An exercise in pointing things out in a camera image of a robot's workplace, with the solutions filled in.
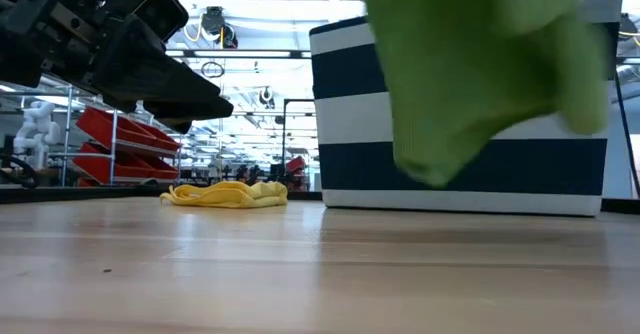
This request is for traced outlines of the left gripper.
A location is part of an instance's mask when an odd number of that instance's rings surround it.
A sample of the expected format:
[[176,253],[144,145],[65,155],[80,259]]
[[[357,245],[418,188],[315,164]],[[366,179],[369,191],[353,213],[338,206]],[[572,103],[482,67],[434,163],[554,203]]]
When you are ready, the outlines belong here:
[[165,53],[137,15],[110,18],[106,0],[1,0],[1,80],[36,87],[47,74],[100,95],[120,111],[219,110],[220,89]]

